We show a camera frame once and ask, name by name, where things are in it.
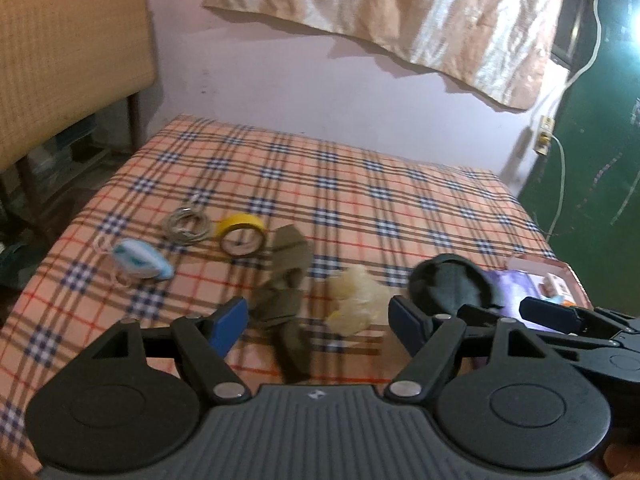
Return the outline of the plaid bed sheet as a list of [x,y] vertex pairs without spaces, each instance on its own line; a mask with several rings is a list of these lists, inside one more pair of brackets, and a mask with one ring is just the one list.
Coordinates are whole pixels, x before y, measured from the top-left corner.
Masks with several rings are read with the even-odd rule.
[[[316,384],[382,385],[401,366],[382,325],[348,338],[329,332],[326,280],[361,264],[401,292],[411,270],[457,254],[486,270],[506,257],[549,258],[536,224],[488,170],[417,164],[295,134],[179,116],[108,180],[58,237],[1,331],[1,446],[29,470],[38,460],[25,432],[32,395],[121,318],[161,326],[248,297],[268,274],[265,256],[232,260],[215,242],[168,242],[160,224],[183,205],[214,221],[245,212],[268,230],[292,224],[314,258],[303,280],[300,322],[312,343]],[[135,238],[174,267],[171,280],[114,285],[111,261],[93,248]]]

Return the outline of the wall power socket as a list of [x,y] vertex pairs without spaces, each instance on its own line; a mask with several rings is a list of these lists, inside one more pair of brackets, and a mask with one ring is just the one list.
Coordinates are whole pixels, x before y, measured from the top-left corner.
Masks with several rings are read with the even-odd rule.
[[536,130],[534,151],[539,156],[547,156],[553,138],[554,120],[548,116],[541,116]]

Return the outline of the pink cardboard box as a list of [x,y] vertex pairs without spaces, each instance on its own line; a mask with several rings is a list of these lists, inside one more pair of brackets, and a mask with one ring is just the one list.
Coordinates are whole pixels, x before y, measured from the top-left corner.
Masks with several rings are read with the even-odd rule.
[[526,254],[506,257],[498,270],[519,270],[542,277],[541,300],[565,307],[592,309],[592,303],[573,269],[565,262]]

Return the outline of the purple packet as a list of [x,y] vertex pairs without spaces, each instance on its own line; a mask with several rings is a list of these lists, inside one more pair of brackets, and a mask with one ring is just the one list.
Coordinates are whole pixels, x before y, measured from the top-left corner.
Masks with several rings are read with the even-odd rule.
[[508,318],[516,318],[531,330],[544,329],[541,325],[524,320],[520,315],[520,303],[523,299],[542,297],[541,276],[519,270],[493,270],[487,271],[486,275],[496,291],[495,307],[491,308],[491,311]]

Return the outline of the paper coffee cup black lid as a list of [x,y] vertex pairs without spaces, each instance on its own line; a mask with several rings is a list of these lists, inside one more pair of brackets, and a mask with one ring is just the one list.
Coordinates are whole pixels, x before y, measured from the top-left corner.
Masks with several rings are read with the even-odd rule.
[[408,279],[411,301],[427,315],[455,316],[469,306],[501,309],[502,295],[491,275],[471,260],[455,254],[440,254],[415,266]]

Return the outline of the beige wall curtain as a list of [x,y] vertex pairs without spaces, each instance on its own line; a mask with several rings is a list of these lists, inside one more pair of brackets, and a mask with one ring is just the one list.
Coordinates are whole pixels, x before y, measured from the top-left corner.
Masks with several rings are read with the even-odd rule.
[[563,0],[203,0],[352,37],[496,103],[538,99]]

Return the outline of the olive green glove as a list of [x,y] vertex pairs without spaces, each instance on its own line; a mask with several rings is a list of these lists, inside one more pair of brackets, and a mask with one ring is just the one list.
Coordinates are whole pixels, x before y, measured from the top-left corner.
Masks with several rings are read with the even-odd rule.
[[311,341],[300,325],[304,280],[314,252],[295,226],[274,232],[271,266],[267,281],[254,289],[250,300],[250,322],[265,335],[286,384],[310,378]]

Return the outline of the woven wooden chair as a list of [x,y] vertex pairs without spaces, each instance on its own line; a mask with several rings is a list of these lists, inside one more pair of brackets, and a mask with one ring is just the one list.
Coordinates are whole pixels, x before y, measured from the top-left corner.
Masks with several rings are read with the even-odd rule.
[[15,167],[32,218],[44,206],[27,156],[117,101],[141,148],[138,99],[157,77],[149,0],[1,0],[1,167]]

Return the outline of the folded blue mask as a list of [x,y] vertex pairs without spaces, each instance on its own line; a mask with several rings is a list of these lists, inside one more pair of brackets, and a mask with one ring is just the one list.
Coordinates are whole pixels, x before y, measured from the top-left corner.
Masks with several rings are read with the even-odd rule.
[[100,234],[94,239],[93,248],[111,261],[112,283],[120,287],[130,287],[138,281],[168,281],[175,275],[168,260],[143,240],[125,237],[112,242]]

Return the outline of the pale yellow glove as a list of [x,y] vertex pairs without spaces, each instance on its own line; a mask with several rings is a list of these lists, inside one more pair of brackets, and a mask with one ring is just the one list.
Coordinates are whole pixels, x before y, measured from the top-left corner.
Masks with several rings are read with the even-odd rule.
[[326,282],[334,309],[324,322],[332,333],[350,337],[371,325],[388,324],[392,291],[375,281],[364,266],[348,266],[329,276]]

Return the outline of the green door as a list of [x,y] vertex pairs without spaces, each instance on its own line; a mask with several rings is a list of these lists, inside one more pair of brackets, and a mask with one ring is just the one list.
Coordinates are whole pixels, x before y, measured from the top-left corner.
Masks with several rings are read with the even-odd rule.
[[598,0],[548,156],[518,199],[592,304],[639,312],[639,0]]

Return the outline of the yellow tape roll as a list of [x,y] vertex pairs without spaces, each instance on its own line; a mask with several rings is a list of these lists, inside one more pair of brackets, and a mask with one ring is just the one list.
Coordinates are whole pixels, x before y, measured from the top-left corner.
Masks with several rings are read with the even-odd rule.
[[218,222],[215,238],[220,250],[229,257],[250,257],[264,248],[267,230],[252,214],[232,214]]

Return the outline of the green sandals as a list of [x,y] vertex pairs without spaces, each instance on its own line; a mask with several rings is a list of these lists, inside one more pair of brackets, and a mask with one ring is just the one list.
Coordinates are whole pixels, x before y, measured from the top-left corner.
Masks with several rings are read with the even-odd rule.
[[34,274],[38,261],[34,248],[24,242],[6,246],[1,252],[1,284],[23,288]]

